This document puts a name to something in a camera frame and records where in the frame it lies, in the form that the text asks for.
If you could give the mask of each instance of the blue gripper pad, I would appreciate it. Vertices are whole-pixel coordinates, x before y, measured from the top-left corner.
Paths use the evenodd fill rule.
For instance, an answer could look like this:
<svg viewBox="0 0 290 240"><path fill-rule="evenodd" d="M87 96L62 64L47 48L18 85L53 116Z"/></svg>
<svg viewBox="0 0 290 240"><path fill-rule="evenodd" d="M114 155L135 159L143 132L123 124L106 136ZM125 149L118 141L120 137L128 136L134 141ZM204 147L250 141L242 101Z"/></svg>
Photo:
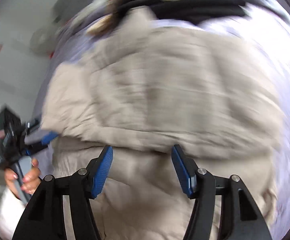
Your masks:
<svg viewBox="0 0 290 240"><path fill-rule="evenodd" d="M113 154L113 148L111 146L105 146L97 159L98 164L96 165L98 165L98 168L93 178L93 198L96 198L102 192L110 166L112 165Z"/></svg>
<svg viewBox="0 0 290 240"><path fill-rule="evenodd" d="M187 197L190 198L197 184L195 168L191 166L190 159L185 156L178 144L174 145L171 150L171 160L173 161L180 186Z"/></svg>

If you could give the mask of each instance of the sleeve of garment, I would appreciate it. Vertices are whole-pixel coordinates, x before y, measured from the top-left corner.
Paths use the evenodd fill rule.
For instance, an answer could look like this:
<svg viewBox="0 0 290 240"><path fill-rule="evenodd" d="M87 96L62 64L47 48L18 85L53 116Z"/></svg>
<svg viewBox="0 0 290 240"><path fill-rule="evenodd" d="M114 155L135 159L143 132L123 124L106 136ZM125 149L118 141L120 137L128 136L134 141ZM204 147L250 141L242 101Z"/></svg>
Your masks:
<svg viewBox="0 0 290 240"><path fill-rule="evenodd" d="M14 194L6 188L0 202L0 235L12 239L25 207Z"/></svg>

